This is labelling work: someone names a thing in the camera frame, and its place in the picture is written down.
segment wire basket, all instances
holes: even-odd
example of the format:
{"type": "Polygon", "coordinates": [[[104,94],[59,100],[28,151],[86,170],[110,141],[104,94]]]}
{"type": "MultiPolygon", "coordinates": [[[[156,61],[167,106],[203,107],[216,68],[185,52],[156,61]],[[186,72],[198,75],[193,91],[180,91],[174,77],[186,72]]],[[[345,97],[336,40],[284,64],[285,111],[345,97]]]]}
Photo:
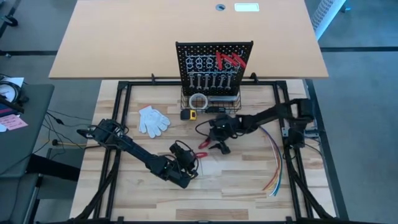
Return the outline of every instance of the wire basket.
{"type": "MultiPolygon", "coordinates": [[[[181,110],[191,109],[191,107],[189,106],[190,97],[191,97],[191,95],[184,96],[183,88],[181,88],[181,110]]],[[[225,108],[225,113],[228,113],[228,114],[236,113],[238,110],[240,110],[242,108],[241,90],[240,89],[238,90],[238,94],[231,101],[220,101],[220,100],[215,99],[214,97],[215,96],[207,96],[207,98],[208,98],[207,107],[205,109],[196,109],[197,113],[205,113],[206,109],[208,109],[209,107],[212,107],[212,106],[219,107],[219,108],[225,108]]],[[[202,97],[196,97],[196,99],[194,99],[192,101],[192,105],[195,108],[202,108],[205,105],[205,101],[202,97]]]]}

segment gray desk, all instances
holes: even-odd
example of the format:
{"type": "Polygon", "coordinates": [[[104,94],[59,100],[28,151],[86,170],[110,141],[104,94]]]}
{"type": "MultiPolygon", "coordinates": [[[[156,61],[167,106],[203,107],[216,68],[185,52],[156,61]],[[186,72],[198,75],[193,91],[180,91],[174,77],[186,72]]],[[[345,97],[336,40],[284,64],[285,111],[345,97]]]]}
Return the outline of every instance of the gray desk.
{"type": "MultiPolygon", "coordinates": [[[[33,152],[54,86],[24,85],[22,89],[29,97],[23,105],[25,113],[21,115],[28,126],[0,133],[0,173],[33,152]]],[[[0,177],[21,177],[25,174],[29,159],[24,159],[0,177]]]]}

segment tape roll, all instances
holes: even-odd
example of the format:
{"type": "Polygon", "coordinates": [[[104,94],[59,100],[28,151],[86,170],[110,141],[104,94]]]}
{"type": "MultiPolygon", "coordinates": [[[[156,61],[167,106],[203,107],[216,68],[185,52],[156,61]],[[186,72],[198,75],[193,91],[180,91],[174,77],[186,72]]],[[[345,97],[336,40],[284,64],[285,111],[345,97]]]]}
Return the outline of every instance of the tape roll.
{"type": "Polygon", "coordinates": [[[189,98],[189,107],[191,107],[191,109],[193,109],[193,110],[204,110],[204,109],[207,108],[207,104],[208,104],[207,97],[206,97],[204,94],[202,94],[202,93],[195,93],[194,95],[192,95],[192,96],[189,98]],[[205,104],[204,104],[203,107],[201,107],[201,108],[196,108],[196,107],[194,107],[194,106],[192,105],[192,101],[193,101],[194,99],[196,99],[197,97],[200,97],[200,98],[202,98],[202,99],[205,101],[205,104]]]}

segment white glove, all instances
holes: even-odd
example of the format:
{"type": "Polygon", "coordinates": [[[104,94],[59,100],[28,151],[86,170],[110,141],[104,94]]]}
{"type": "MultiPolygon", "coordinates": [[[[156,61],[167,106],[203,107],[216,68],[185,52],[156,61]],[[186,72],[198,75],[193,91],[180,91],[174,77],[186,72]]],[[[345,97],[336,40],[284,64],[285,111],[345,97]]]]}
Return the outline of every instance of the white glove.
{"type": "Polygon", "coordinates": [[[139,132],[145,134],[148,132],[150,138],[160,136],[162,131],[166,131],[170,125],[170,120],[162,115],[158,110],[152,109],[151,106],[147,106],[139,110],[141,118],[139,120],[139,132]]]}

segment wooden table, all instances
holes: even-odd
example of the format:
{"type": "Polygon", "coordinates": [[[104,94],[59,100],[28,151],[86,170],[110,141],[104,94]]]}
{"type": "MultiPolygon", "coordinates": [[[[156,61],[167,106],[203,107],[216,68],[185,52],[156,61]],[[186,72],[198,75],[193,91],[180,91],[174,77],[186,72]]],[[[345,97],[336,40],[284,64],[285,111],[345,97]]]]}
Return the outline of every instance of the wooden table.
{"type": "MultiPolygon", "coordinates": [[[[117,84],[117,80],[102,82],[93,124],[98,124],[103,118],[111,118],[117,84]]],[[[305,97],[301,80],[288,80],[287,84],[290,99],[305,97]]],[[[241,95],[241,114],[254,114],[275,104],[270,86],[242,86],[241,95]]],[[[130,129],[128,135],[153,154],[168,153],[169,146],[176,139],[184,141],[199,152],[197,146],[204,139],[195,132],[194,127],[201,121],[214,118],[214,115],[200,114],[196,122],[181,121],[179,101],[179,86],[134,86],[127,117],[127,126],[130,129]],[[138,111],[145,105],[152,105],[171,120],[168,130],[155,139],[141,134],[137,128],[138,111]]],[[[270,132],[279,147],[282,147],[278,122],[274,121],[263,127],[270,132]]],[[[207,128],[204,126],[200,131],[205,132],[207,128]]],[[[294,217],[286,166],[278,195],[269,197],[269,191],[262,191],[276,168],[271,145],[264,133],[257,130],[239,139],[229,139],[226,143],[231,154],[222,155],[217,150],[205,150],[210,156],[201,160],[201,167],[198,169],[200,175],[186,189],[152,175],[142,162],[123,152],[112,220],[118,216],[124,216],[125,220],[250,221],[285,220],[286,216],[294,217]]],[[[307,143],[318,147],[314,141],[308,140],[307,143]]],[[[309,189],[326,211],[335,215],[322,158],[310,148],[303,148],[301,152],[309,189]]],[[[78,215],[97,191],[103,156],[104,149],[90,149],[85,152],[71,217],[78,215]]],[[[305,214],[302,194],[301,191],[298,192],[302,213],[305,214]]],[[[107,198],[105,194],[102,217],[107,198]]]]}
{"type": "Polygon", "coordinates": [[[317,78],[328,73],[304,0],[77,1],[50,78],[179,77],[175,42],[254,41],[245,76],[317,78]],[[217,11],[217,4],[224,11],[217,11]]]}

